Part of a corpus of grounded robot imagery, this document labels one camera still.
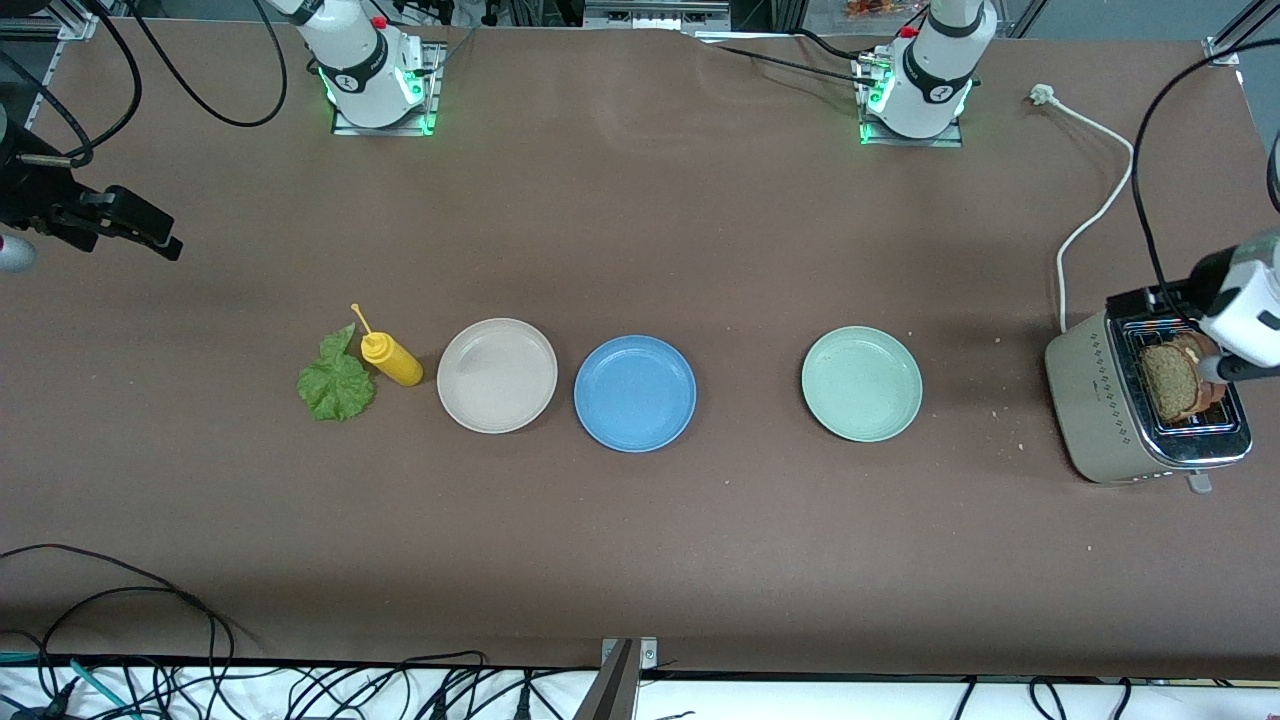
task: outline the mustard bottle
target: mustard bottle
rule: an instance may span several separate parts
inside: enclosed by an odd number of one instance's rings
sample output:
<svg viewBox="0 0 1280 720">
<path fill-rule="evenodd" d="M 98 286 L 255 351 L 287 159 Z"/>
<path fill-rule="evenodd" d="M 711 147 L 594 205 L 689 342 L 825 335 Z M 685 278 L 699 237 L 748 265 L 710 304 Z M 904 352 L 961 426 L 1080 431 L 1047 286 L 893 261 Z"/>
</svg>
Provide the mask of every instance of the mustard bottle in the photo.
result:
<svg viewBox="0 0 1280 720">
<path fill-rule="evenodd" d="M 365 325 L 365 337 L 360 340 L 360 354 L 370 361 L 388 378 L 404 387 L 416 386 L 422 379 L 422 364 L 404 350 L 404 346 L 396 342 L 396 338 L 387 333 L 375 333 L 369 328 L 360 305 L 352 304 L 352 310 Z"/>
</svg>

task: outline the table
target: table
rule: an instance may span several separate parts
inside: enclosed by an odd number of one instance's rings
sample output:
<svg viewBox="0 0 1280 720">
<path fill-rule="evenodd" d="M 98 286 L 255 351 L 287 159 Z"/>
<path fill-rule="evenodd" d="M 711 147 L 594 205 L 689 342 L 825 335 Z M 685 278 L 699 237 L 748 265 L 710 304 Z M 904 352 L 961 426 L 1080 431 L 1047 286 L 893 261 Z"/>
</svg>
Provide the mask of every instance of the table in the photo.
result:
<svg viewBox="0 0 1280 720">
<path fill-rule="evenodd" d="M 270 106 L 262 28 L 156 26 L 216 108 Z M 575 665 L 637 634 L 689 669 L 1280 670 L 1280 384 L 1242 387 L 1257 447 L 1211 496 L 1107 489 L 1071 470 L 1041 361 L 1053 252 L 1124 158 L 1023 97 L 1050 82 L 1132 137 L 1194 44 L 995 42 L 952 151 L 860 146 L 847 87 L 664 31 L 481 29 L 428 140 L 329 136 L 284 32 L 289 100 L 236 129 L 129 31 L 142 110 L 78 177 L 168 210 L 187 249 L 170 265 L 45 238 L 0 282 L 0 544 L 166 575 L 266 657 Z M 746 46 L 840 68 L 796 40 Z M 52 87 L 101 128 L 128 76 L 100 33 Z M 47 109 L 37 129 L 70 146 Z M 1274 222 L 1263 165 L 1233 70 L 1170 97 L 1142 172 L 1172 275 Z M 1074 320 L 1151 282 L 1128 195 L 1068 265 Z M 561 360 L 550 407 L 480 436 L 431 383 L 381 378 L 361 418 L 312 421 L 297 372 L 353 301 L 429 366 L 476 320 L 535 324 Z M 800 397 L 806 348 L 849 324 L 922 366 L 919 419 L 891 442 L 841 441 Z M 672 342 L 699 379 L 691 427 L 652 455 L 573 415 L 577 365 L 623 333 Z M 3 573 L 19 626 L 123 579 L 51 556 Z M 52 650 L 201 655 L 204 632 L 120 600 Z"/>
</svg>

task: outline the lettuce leaf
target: lettuce leaf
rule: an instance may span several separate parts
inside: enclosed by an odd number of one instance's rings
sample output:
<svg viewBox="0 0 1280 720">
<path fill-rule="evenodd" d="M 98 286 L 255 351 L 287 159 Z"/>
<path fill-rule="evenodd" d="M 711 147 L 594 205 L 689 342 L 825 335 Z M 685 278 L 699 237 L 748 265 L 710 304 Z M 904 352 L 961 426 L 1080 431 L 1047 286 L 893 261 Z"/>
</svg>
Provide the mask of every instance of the lettuce leaf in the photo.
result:
<svg viewBox="0 0 1280 720">
<path fill-rule="evenodd" d="M 320 341 L 320 359 L 298 373 L 298 397 L 316 420 L 347 420 L 374 401 L 369 370 L 347 354 L 356 334 L 352 323 Z"/>
</svg>

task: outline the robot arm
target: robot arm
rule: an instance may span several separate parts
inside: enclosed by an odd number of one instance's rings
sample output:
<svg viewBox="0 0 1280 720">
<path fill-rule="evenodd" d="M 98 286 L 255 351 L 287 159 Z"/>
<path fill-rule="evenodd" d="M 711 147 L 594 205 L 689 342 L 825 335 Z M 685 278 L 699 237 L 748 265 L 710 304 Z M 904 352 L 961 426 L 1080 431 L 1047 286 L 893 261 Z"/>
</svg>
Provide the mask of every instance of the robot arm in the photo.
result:
<svg viewBox="0 0 1280 720">
<path fill-rule="evenodd" d="M 1206 357 L 1213 382 L 1280 375 L 1280 231 L 1201 260 L 1184 292 L 1199 325 L 1231 355 Z"/>
<path fill-rule="evenodd" d="M 868 110 L 901 136 L 937 136 L 964 108 L 973 70 L 995 35 L 989 0 L 933 0 L 920 33 L 888 45 L 893 74 Z"/>
<path fill-rule="evenodd" d="M 385 18 L 370 19 L 360 0 L 268 3 L 302 33 L 330 101 L 351 123 L 385 127 L 422 102 L 404 79 L 421 58 L 421 41 L 387 27 Z"/>
</svg>

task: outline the bread slice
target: bread slice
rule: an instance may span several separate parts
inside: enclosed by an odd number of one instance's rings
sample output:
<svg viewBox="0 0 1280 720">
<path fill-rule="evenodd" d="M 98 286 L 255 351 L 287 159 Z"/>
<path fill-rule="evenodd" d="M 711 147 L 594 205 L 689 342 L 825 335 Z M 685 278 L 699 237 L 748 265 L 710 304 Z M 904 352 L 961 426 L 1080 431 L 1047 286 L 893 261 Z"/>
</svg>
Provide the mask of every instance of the bread slice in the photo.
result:
<svg viewBox="0 0 1280 720">
<path fill-rule="evenodd" d="M 1169 342 L 1142 350 L 1138 361 L 1147 378 L 1147 393 L 1164 423 L 1181 423 L 1222 400 L 1226 386 L 1201 379 L 1198 370 L 1201 359 L 1217 351 L 1212 340 L 1196 332 L 1178 333 Z"/>
</svg>

